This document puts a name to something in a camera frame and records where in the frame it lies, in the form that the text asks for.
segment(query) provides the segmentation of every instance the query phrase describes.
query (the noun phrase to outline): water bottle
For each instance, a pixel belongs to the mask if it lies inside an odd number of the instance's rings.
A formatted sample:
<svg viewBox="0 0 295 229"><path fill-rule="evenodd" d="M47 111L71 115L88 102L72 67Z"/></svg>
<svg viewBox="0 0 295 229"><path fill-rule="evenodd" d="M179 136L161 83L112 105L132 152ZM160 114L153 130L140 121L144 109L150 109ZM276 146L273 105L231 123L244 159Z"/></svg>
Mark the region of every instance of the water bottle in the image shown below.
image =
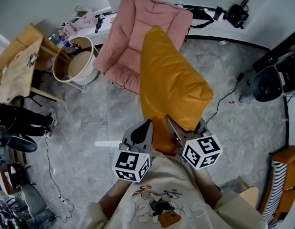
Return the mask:
<svg viewBox="0 0 295 229"><path fill-rule="evenodd" d="M73 48L71 43L67 39L65 39L64 37L62 38L62 43L70 50Z"/></svg>

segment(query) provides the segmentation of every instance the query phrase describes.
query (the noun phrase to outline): pink armchair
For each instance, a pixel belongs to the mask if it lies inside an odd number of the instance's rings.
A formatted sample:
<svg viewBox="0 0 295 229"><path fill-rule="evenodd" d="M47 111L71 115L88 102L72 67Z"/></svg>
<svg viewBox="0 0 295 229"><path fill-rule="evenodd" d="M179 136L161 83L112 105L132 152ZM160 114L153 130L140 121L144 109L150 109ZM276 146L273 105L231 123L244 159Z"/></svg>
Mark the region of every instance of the pink armchair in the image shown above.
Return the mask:
<svg viewBox="0 0 295 229"><path fill-rule="evenodd" d="M139 94L140 54L145 34L158 25L180 49L192 13L159 0L121 0L94 67L113 83Z"/></svg>

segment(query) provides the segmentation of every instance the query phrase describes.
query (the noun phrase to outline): person's legs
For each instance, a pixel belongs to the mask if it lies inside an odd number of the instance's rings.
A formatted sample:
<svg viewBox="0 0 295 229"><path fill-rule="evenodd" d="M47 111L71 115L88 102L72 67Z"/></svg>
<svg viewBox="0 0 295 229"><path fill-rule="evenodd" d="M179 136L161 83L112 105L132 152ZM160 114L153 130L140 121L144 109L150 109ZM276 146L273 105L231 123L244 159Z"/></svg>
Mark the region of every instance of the person's legs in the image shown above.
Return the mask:
<svg viewBox="0 0 295 229"><path fill-rule="evenodd" d="M29 229L51 228L52 223L50 222L50 219L52 219L54 216L55 215L52 211L45 209L44 211L34 216L32 219L28 219L26 221L27 227Z"/></svg>
<svg viewBox="0 0 295 229"><path fill-rule="evenodd" d="M28 124L17 125L15 131L21 135L43 136L49 131L47 127L34 127Z"/></svg>
<svg viewBox="0 0 295 229"><path fill-rule="evenodd" d="M47 126L53 123L53 118L49 114L44 116L42 114L35 113L31 110L21 108L21 107L14 107L17 111L16 121L17 125L42 125Z"/></svg>

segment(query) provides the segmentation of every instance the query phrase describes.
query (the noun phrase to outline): black pants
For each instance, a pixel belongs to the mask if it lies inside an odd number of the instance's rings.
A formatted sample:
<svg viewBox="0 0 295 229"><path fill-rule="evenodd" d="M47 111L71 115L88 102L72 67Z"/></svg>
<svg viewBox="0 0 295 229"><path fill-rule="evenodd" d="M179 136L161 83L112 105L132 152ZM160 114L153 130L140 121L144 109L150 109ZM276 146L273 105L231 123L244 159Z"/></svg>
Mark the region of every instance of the black pants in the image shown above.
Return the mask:
<svg viewBox="0 0 295 229"><path fill-rule="evenodd" d="M22 135L30 136L42 136L44 135L47 126L51 125L53 118L50 115L44 116L37 114L31 110L15 107L16 120L12 127L13 133L19 133ZM34 127L31 125L41 125L41 127Z"/></svg>

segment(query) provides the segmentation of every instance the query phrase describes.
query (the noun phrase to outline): cartoon print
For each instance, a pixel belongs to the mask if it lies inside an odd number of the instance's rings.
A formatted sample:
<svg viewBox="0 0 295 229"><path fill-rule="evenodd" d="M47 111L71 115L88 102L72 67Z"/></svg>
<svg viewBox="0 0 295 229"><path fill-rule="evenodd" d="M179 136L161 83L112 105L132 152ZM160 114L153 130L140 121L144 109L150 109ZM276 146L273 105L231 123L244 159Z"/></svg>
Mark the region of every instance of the cartoon print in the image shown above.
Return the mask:
<svg viewBox="0 0 295 229"><path fill-rule="evenodd" d="M140 186L140 190L132 195L132 198L141 195L142 199L149 199L149 205L153 211L149 214L149 208L146 204L139 205L136 213L138 222L148 222L152 217L154 223L160 223L162 227L166 228L180 221L181 216L174 212L178 207L171 199L178 199L182 194L177 192L176 189L164 190L160 193L151 189L151 185ZM161 198L156 200L152 195L160 196Z"/></svg>
<svg viewBox="0 0 295 229"><path fill-rule="evenodd" d="M180 198L182 193L176 189L156 192L152 190L151 185L140 186L139 189L133 193L131 198L140 195L143 200L148 200L148 204L136 206L134 202L131 202L128 206L128 221L130 221L130 218L132 221L133 217L136 216L140 223L147 223L152 219L153 223L160 224L162 228L167 228L181 220L182 212L188 218L192 218L192 213L195 212L193 216L197 219L206 214L199 201L194 202L190 208L183 202L177 205L173 200Z"/></svg>

